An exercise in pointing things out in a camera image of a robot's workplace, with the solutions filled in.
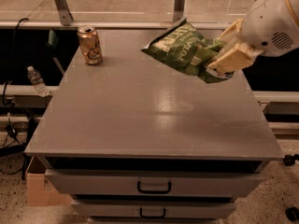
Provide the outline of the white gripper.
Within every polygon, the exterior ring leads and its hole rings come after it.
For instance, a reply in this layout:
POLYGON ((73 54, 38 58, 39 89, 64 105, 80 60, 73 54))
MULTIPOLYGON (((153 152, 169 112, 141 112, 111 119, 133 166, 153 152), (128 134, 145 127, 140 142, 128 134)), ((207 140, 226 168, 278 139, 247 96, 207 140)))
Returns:
POLYGON ((225 44, 207 68, 230 73, 253 65, 259 56, 278 57, 299 48, 299 0, 256 0, 245 19, 236 19, 218 39, 225 44))

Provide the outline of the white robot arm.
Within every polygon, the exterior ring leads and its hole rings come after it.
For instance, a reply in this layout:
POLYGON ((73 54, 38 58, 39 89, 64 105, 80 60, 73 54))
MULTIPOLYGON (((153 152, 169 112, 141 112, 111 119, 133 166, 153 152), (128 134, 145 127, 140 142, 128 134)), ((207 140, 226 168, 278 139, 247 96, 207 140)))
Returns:
POLYGON ((256 0, 218 39, 225 46, 207 67, 220 73, 249 67, 259 55, 279 57, 298 49, 299 0, 256 0))

